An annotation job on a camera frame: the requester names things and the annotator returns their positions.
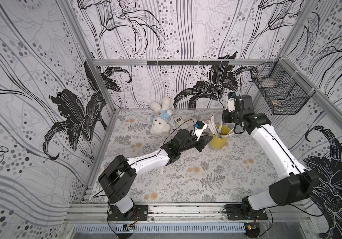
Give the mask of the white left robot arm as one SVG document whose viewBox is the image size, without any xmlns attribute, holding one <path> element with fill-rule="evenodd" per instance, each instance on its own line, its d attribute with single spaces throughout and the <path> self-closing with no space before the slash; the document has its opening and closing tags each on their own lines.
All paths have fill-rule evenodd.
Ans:
<svg viewBox="0 0 342 239">
<path fill-rule="evenodd" d="M 184 151 L 195 148 L 201 152 L 212 139 L 206 132 L 197 136 L 192 131 L 181 129 L 155 152 L 134 158 L 126 158 L 123 155 L 115 157 L 98 177 L 98 182 L 108 202 L 114 204 L 120 213 L 127 214 L 134 210 L 135 203 L 129 191 L 138 176 L 173 164 L 180 159 Z"/>
</svg>

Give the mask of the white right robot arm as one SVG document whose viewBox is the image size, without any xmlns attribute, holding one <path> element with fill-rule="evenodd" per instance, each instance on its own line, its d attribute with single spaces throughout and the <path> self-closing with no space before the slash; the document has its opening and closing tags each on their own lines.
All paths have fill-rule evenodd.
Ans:
<svg viewBox="0 0 342 239">
<path fill-rule="evenodd" d="M 285 206 L 311 196 L 319 182 L 318 174 L 313 170 L 308 171 L 296 160 L 265 114 L 255 113 L 251 96 L 230 93 L 222 120 L 240 126 L 256 140 L 271 160 L 279 178 L 268 189 L 245 197 L 242 207 L 246 211 Z"/>
</svg>

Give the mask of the yellow plastic cup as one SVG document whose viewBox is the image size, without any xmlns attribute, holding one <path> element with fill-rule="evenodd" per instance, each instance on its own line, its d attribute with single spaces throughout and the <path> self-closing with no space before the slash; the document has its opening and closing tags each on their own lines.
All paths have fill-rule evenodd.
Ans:
<svg viewBox="0 0 342 239">
<path fill-rule="evenodd" d="M 221 136 L 225 136 L 227 134 L 230 133 L 230 129 L 223 125 L 221 128 Z M 209 146 L 213 149 L 213 150 L 220 150 L 221 148 L 224 147 L 225 143 L 227 142 L 228 138 L 220 138 L 220 137 L 216 137 L 215 135 L 212 134 L 212 132 L 210 132 L 209 134 L 210 136 L 213 137 L 213 139 L 209 142 Z"/>
</svg>

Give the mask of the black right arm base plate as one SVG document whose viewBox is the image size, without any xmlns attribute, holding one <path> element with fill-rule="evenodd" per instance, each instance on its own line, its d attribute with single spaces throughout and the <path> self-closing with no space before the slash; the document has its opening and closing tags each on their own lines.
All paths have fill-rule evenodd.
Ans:
<svg viewBox="0 0 342 239">
<path fill-rule="evenodd" d="M 226 204 L 222 213 L 224 213 L 227 216 L 227 219 L 231 221 L 248 220 L 256 222 L 268 220 L 265 210 L 255 211 L 241 204 Z"/>
</svg>

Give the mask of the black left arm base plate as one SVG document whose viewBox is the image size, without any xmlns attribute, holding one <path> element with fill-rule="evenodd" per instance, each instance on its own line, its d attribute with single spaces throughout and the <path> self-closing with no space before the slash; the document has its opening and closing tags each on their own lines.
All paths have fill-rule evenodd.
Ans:
<svg viewBox="0 0 342 239">
<path fill-rule="evenodd" d="M 148 218 L 148 205 L 137 205 L 135 204 L 126 213 L 122 213 L 117 206 L 112 205 L 107 213 L 107 219 L 109 221 L 116 222 L 140 222 L 146 221 Z"/>
</svg>

